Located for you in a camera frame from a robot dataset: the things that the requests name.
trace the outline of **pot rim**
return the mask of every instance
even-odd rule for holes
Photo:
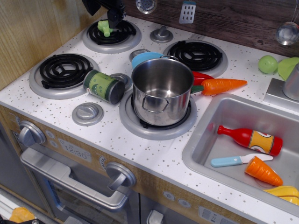
[[[149,94],[143,92],[142,90],[140,90],[140,89],[137,87],[137,85],[136,85],[136,83],[135,83],[135,81],[134,81],[134,79],[133,79],[133,75],[135,74],[135,70],[137,70],[140,66],[142,66],[142,65],[145,64],[145,63],[148,63],[148,62],[150,62],[150,61],[157,61],[157,60],[172,60],[172,61],[174,61],[175,63],[179,63],[180,65],[184,66],[187,70],[189,70],[189,71],[190,71],[190,74],[191,74],[192,77],[193,77],[193,79],[192,79],[192,83],[190,84],[189,89],[186,90],[185,92],[182,92],[181,94],[179,94],[179,95],[177,95],[177,96],[173,96],[173,97],[156,97],[156,96],[149,95]],[[160,58],[152,58],[152,59],[146,60],[146,61],[141,62],[140,64],[138,64],[138,65],[133,69],[133,71],[132,71],[131,80],[132,80],[132,84],[133,84],[133,89],[137,89],[138,91],[142,92],[143,94],[148,95],[149,97],[152,97],[152,98],[157,98],[157,99],[172,99],[172,98],[176,98],[176,97],[179,97],[179,96],[181,96],[181,95],[184,95],[184,94],[186,94],[187,92],[189,92],[189,94],[191,94],[191,88],[192,88],[193,85],[194,85],[194,75],[193,75],[193,73],[192,73],[192,70],[191,70],[187,65],[181,63],[180,61],[177,61],[177,60],[174,60],[174,59],[171,59],[171,58],[163,58],[163,57],[160,57]]]

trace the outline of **sink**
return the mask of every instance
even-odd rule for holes
[[[184,163],[193,171],[297,216],[297,205],[262,191],[275,186],[244,173],[246,164],[211,166],[213,158],[258,153],[238,145],[229,136],[218,135],[219,125],[249,128],[282,138],[280,154],[266,163],[279,174],[284,185],[299,189],[299,116],[232,94],[220,94],[213,97],[182,153]]]

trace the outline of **black coil burner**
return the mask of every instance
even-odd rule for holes
[[[83,82],[92,70],[88,59],[76,54],[54,55],[45,60],[39,68],[43,87],[66,88]]]
[[[131,96],[131,105],[134,108],[133,95]],[[139,122],[144,128],[154,127],[154,128],[159,129],[159,130],[168,130],[168,129],[172,129],[172,128],[178,127],[181,124],[183,124],[188,119],[190,113],[191,113],[191,102],[189,101],[188,107],[187,107],[187,113],[185,114],[185,116],[179,122],[177,122],[175,124],[167,125],[167,126],[157,126],[157,125],[149,124],[148,122],[145,122],[144,120],[141,120],[141,119],[139,119]]]
[[[129,35],[136,35],[136,29],[127,21],[122,20],[116,26],[116,31],[113,31],[109,37],[105,37],[104,34],[98,29],[98,22],[95,22],[88,29],[90,39],[92,39],[98,45],[102,44],[115,44],[126,40]]]
[[[179,41],[171,47],[168,54],[178,58],[193,71],[210,70],[222,59],[222,53],[217,48],[203,42]]]

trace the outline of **green can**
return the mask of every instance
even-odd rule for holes
[[[83,81],[84,89],[111,104],[117,104],[124,92],[125,84],[97,70],[91,70]]]

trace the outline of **wooden backsplash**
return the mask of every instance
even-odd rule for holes
[[[166,26],[285,55],[299,56],[299,43],[279,45],[275,32],[291,20],[295,0],[193,0],[193,24],[179,24],[183,0],[156,0],[142,14],[135,0],[124,0],[127,15]],[[0,90],[106,12],[90,16],[81,0],[0,1]]]
[[[193,0],[196,12],[192,24],[178,22],[183,0],[156,0],[157,8],[150,14],[142,14],[135,1],[124,1],[127,15],[284,56],[299,56],[299,42],[283,46],[275,38],[276,29],[292,19],[296,0]]]

